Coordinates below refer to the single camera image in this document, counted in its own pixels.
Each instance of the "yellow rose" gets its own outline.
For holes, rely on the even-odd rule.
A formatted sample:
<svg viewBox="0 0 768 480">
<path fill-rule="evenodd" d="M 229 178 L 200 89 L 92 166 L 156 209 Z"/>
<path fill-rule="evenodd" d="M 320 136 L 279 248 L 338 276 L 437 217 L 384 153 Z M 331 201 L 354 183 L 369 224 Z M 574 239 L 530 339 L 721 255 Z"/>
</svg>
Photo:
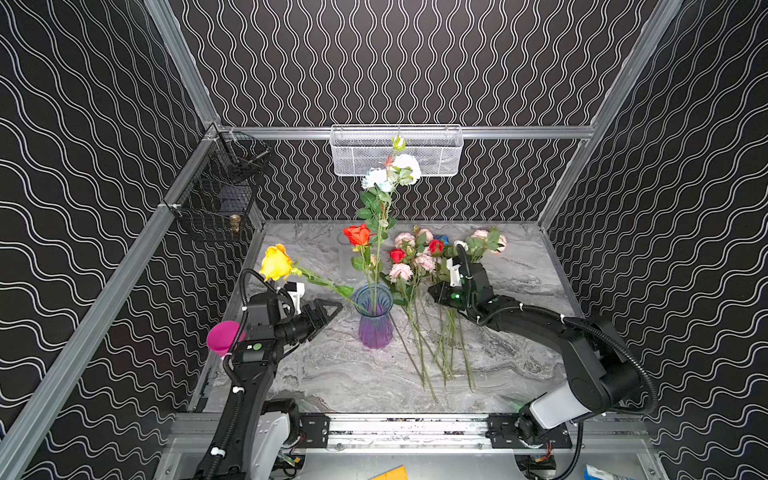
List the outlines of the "yellow rose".
<svg viewBox="0 0 768 480">
<path fill-rule="evenodd" d="M 266 249 L 264 260 L 261 260 L 261 270 L 267 280 L 279 280 L 280 277 L 288 277 L 291 273 L 293 261 L 286 255 L 286 248 L 278 243 L 274 247 Z"/>
</svg>

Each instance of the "orange rose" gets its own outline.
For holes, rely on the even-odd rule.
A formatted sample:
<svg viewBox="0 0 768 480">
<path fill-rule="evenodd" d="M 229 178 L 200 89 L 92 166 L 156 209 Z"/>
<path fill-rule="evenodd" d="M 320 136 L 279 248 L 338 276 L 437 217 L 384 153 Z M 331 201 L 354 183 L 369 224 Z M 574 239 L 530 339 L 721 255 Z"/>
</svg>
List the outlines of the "orange rose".
<svg viewBox="0 0 768 480">
<path fill-rule="evenodd" d="M 356 247 L 368 245 L 368 240 L 371 238 L 371 230 L 365 224 L 347 227 L 344 229 L 344 234 L 349 238 L 349 242 Z"/>
</svg>

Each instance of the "red rose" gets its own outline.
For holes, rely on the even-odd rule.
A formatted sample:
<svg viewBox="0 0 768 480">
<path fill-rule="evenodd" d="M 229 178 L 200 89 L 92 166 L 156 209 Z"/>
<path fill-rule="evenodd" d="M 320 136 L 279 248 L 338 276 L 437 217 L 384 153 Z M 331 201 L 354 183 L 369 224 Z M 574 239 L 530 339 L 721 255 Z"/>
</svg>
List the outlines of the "red rose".
<svg viewBox="0 0 768 480">
<path fill-rule="evenodd" d="M 389 258 L 395 263 L 400 263 L 402 262 L 402 259 L 406 258 L 406 252 L 399 248 L 395 248 L 393 251 L 389 252 Z"/>
<path fill-rule="evenodd" d="M 445 245 L 441 240 L 434 239 L 433 241 L 429 242 L 429 251 L 432 252 L 432 255 L 439 255 L 442 253 L 442 249 Z"/>
<path fill-rule="evenodd" d="M 371 237 L 371 230 L 369 230 L 365 224 L 352 225 L 351 227 L 344 229 L 344 234 L 349 238 L 349 242 L 352 245 L 368 245 L 368 240 Z"/>
</svg>

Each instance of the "yellow object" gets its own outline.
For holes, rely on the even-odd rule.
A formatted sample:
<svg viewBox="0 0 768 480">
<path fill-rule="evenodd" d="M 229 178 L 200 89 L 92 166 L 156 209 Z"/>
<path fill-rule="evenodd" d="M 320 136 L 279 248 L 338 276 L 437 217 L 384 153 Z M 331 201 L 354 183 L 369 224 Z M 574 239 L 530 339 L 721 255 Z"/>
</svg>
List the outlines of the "yellow object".
<svg viewBox="0 0 768 480">
<path fill-rule="evenodd" d="M 398 467 L 371 480 L 408 480 L 408 475 L 406 475 L 406 467 Z"/>
<path fill-rule="evenodd" d="M 405 138 L 401 136 L 397 136 L 397 138 L 392 139 L 392 148 L 394 148 L 396 151 L 403 151 L 406 148 L 406 140 Z"/>
<path fill-rule="evenodd" d="M 261 260 L 261 270 L 259 273 L 264 275 L 267 280 L 279 280 L 280 277 L 288 277 L 291 271 L 293 261 L 286 254 L 286 248 L 278 243 L 274 247 L 266 249 L 264 260 Z"/>
</svg>

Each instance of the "purple vase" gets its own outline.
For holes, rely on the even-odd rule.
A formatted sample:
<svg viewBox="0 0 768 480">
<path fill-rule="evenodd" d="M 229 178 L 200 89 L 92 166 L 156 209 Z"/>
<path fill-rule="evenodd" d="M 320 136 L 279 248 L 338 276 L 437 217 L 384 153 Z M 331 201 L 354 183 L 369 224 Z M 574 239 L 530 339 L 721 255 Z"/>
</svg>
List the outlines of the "purple vase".
<svg viewBox="0 0 768 480">
<path fill-rule="evenodd" d="M 376 289 L 376 305 L 372 308 L 372 293 Z M 392 341 L 394 328 L 392 317 L 392 294 L 386 286 L 380 283 L 365 285 L 355 293 L 355 302 L 360 306 L 357 312 L 360 314 L 360 328 L 358 337 L 363 345 L 370 349 L 382 349 Z"/>
</svg>

